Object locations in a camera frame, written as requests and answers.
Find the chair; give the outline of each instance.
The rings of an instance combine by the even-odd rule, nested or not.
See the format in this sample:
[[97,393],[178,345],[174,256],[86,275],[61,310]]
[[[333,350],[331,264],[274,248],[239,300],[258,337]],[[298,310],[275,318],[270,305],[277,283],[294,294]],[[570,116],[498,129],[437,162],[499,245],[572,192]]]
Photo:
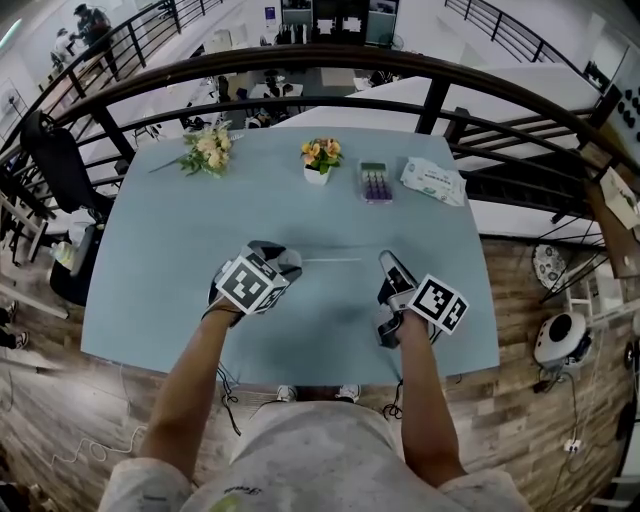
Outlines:
[[220,98],[220,103],[231,101],[231,97],[229,96],[229,80],[227,80],[225,76],[218,77],[218,97]]
[[[238,90],[236,91],[236,98],[242,101],[246,101],[248,97],[249,91],[247,91],[244,87],[238,87]],[[246,108],[244,109],[244,113],[249,116],[249,111]]]
[[20,135],[22,148],[49,185],[58,206],[72,213],[87,208],[96,225],[86,229],[76,252],[72,270],[54,262],[49,285],[63,299],[85,306],[91,274],[113,199],[98,194],[91,185],[78,145],[69,130],[56,126],[53,119],[40,110],[25,121]]
[[85,207],[98,222],[106,220],[113,199],[93,189],[69,130],[57,127],[53,119],[37,110],[26,119],[20,143],[31,155],[63,211],[72,213]]

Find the desk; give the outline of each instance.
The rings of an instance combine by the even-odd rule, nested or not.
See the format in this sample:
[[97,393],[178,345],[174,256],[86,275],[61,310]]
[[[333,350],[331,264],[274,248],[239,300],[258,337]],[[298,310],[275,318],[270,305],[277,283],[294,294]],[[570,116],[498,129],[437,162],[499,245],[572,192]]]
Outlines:
[[[281,98],[283,96],[282,95],[283,85],[284,84],[276,85],[276,87],[280,91]],[[302,84],[291,84],[291,86],[293,87],[293,91],[287,94],[287,96],[302,96],[302,93],[304,90],[304,86]],[[249,98],[252,98],[252,99],[264,98],[265,94],[269,94],[269,88],[267,87],[267,84],[264,84],[264,83],[256,84],[253,86],[253,89],[251,89],[251,92],[249,93]]]
[[[218,103],[218,101],[219,101],[218,91],[213,90],[213,86],[207,83],[206,78],[204,78],[200,82],[200,84],[198,85],[194,93],[189,98],[189,103],[191,103],[192,107],[207,105],[209,103]],[[198,117],[200,117],[203,121],[207,123],[211,123],[211,126],[213,127],[213,126],[216,126],[216,124],[218,124],[218,122],[222,119],[223,114],[222,112],[212,112],[211,114],[203,114]]]
[[356,76],[353,78],[353,85],[356,87],[356,91],[358,92],[371,89],[371,82],[369,82],[368,78],[358,78]]
[[[300,145],[337,138],[343,167],[307,183]],[[122,184],[93,272],[82,336],[90,354],[167,372],[206,306],[211,279],[250,240],[298,250],[303,275],[264,315],[229,332],[222,361],[245,383],[397,383],[400,351],[381,348],[373,328],[383,282],[378,254],[391,249],[416,279],[430,272],[470,304],[454,335],[434,346],[441,376],[499,364],[496,322],[480,238],[469,206],[455,208],[394,183],[394,202],[359,195],[359,158],[399,173],[406,156],[455,168],[442,137],[356,128],[247,130],[228,174],[187,177],[182,140],[140,148]]]

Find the sneaker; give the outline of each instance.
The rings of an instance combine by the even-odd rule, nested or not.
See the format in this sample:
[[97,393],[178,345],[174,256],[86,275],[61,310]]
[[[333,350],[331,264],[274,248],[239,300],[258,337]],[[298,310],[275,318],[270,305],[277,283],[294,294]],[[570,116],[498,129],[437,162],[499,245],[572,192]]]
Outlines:
[[336,398],[349,398],[353,400],[353,403],[355,404],[360,400],[360,386],[341,386]]
[[298,392],[293,386],[278,387],[278,397],[276,398],[278,402],[295,402],[297,399]]
[[29,333],[23,332],[16,336],[16,350],[22,350],[29,343]]
[[6,309],[7,315],[9,316],[9,323],[13,322],[13,318],[16,316],[18,312],[18,301],[13,301],[9,304],[9,307]]

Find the person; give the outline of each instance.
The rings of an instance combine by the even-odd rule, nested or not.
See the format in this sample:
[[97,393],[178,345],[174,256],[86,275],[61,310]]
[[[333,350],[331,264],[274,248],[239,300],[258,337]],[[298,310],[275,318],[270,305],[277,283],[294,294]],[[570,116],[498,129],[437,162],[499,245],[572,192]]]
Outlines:
[[101,512],[530,510],[507,473],[463,469],[426,324],[410,311],[397,331],[404,461],[384,418],[354,405],[359,386],[328,402],[296,402],[295,388],[281,386],[242,432],[229,468],[192,494],[225,335],[241,317],[226,298],[211,303],[162,385],[139,458],[114,468]]
[[72,49],[74,42],[75,35],[69,34],[66,28],[58,30],[58,37],[53,45],[53,51],[61,62],[67,64],[75,57]]
[[246,126],[248,129],[254,128],[268,128],[271,126],[271,116],[266,110],[260,109],[260,111],[253,117],[248,117]]
[[[8,308],[0,308],[0,327],[6,327],[10,324],[18,311],[18,303],[14,300]],[[22,332],[15,336],[0,328],[0,347],[9,349],[23,349],[29,343],[29,333]]]
[[87,4],[80,4],[76,7],[73,14],[80,18],[78,21],[78,34],[84,43],[90,47],[90,50],[88,50],[87,53],[87,59],[91,59],[100,53],[104,53],[104,58],[109,65],[109,69],[111,69],[113,78],[116,81],[119,81],[118,65],[113,56],[111,39],[106,38],[96,44],[111,30],[107,17],[100,11],[100,9],[89,9]]

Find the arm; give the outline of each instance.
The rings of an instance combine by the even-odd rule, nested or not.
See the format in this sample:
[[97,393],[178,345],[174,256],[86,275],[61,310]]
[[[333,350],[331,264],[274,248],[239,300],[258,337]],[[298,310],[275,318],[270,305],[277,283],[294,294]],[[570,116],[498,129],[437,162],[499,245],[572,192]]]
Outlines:
[[107,19],[104,17],[104,14],[102,14],[102,12],[100,12],[99,9],[95,9],[93,12],[93,26],[91,28],[92,29],[94,28],[110,29],[111,28],[109,27],[109,24],[107,23]]
[[426,323],[413,311],[398,329],[404,390],[402,444],[407,465],[433,487],[465,475]]
[[[221,307],[233,308],[226,299]],[[165,379],[151,413],[140,457],[159,459],[192,478],[213,403],[222,345],[236,313],[207,314]]]

